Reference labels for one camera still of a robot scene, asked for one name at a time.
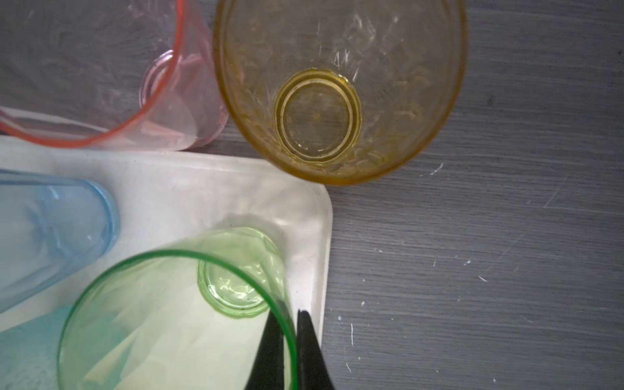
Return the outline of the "beige plastic tray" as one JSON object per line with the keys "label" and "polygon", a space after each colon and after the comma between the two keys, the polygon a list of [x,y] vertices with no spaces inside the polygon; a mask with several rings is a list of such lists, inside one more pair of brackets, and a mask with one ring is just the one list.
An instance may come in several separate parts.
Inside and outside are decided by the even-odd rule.
{"label": "beige plastic tray", "polygon": [[120,234],[102,258],[7,311],[1,310],[1,386],[62,389],[57,360],[64,324],[90,284],[132,256],[198,235],[254,228],[278,247],[290,310],[310,314],[320,340],[332,205],[322,185],[259,159],[185,152],[52,149],[1,139],[3,169],[91,180],[115,198]]}

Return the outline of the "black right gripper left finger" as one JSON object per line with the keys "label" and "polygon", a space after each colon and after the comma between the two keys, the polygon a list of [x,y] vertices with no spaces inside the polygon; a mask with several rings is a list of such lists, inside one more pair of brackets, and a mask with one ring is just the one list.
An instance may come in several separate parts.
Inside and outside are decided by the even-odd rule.
{"label": "black right gripper left finger", "polygon": [[284,335],[269,313],[245,390],[284,389]]}

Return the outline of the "tall blue plastic cup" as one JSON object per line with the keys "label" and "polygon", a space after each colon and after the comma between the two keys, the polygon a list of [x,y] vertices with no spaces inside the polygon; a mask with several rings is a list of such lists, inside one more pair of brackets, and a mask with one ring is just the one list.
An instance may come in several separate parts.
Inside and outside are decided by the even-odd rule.
{"label": "tall blue plastic cup", "polygon": [[120,234],[112,194],[91,180],[1,171],[1,310],[102,258]]}

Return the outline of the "pink plastic cup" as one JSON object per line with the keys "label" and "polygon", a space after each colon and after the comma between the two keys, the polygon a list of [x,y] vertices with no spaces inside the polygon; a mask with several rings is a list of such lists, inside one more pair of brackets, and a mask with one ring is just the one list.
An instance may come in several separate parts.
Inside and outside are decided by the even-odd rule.
{"label": "pink plastic cup", "polygon": [[228,121],[198,1],[4,1],[1,131],[40,146],[186,150]]}

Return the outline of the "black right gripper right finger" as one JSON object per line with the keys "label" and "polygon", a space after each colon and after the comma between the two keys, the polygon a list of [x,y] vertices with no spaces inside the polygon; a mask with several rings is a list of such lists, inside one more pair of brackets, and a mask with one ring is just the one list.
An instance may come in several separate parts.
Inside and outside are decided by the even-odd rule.
{"label": "black right gripper right finger", "polygon": [[334,390],[310,314],[297,313],[297,385],[299,390]]}

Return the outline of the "short green plastic cup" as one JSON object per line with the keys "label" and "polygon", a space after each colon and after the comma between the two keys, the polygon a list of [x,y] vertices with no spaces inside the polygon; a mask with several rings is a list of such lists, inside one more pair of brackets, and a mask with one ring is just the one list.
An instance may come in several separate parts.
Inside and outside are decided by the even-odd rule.
{"label": "short green plastic cup", "polygon": [[81,294],[64,324],[62,389],[245,389],[269,313],[297,388],[284,261],[251,227],[210,231],[132,256]]}

